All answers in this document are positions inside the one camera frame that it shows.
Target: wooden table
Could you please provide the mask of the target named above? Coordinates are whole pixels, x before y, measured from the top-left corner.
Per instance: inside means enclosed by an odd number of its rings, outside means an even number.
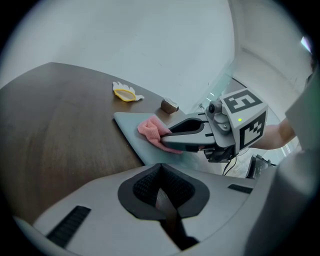
[[[145,99],[124,102],[112,82]],[[0,178],[12,213],[30,224],[48,207],[94,179],[140,167],[114,112],[184,115],[159,109],[162,98],[88,68],[47,63],[0,90]]]

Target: yellow glove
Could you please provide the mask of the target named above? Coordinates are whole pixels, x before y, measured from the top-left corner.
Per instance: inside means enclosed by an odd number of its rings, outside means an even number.
[[[112,84],[114,94],[124,102],[133,102],[145,98],[142,95],[136,95],[135,90],[125,84],[122,84],[120,82],[113,82]]]

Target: grey cutting board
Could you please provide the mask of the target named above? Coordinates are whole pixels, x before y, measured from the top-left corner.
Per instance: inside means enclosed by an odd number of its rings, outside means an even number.
[[[152,115],[154,113],[126,112],[116,112],[113,115],[122,133],[142,162],[145,165],[157,163],[178,164],[198,171],[203,170],[205,168],[203,163],[206,160],[199,157],[197,153],[183,152],[182,154],[174,154],[163,151],[151,144],[144,135],[138,132],[138,125]]]

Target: person's arm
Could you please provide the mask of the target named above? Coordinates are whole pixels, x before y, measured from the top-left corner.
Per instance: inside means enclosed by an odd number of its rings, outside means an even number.
[[[296,136],[288,119],[284,119],[277,125],[267,125],[265,127],[264,136],[250,148],[262,150],[274,150],[283,147]]]

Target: pink cloth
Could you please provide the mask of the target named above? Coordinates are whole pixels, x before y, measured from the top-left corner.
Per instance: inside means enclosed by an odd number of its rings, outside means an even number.
[[[147,120],[138,125],[138,131],[142,135],[146,136],[146,139],[153,145],[167,152],[182,154],[183,151],[168,148],[161,143],[160,136],[165,134],[171,134],[171,131],[163,126],[161,121],[155,116],[150,116]]]

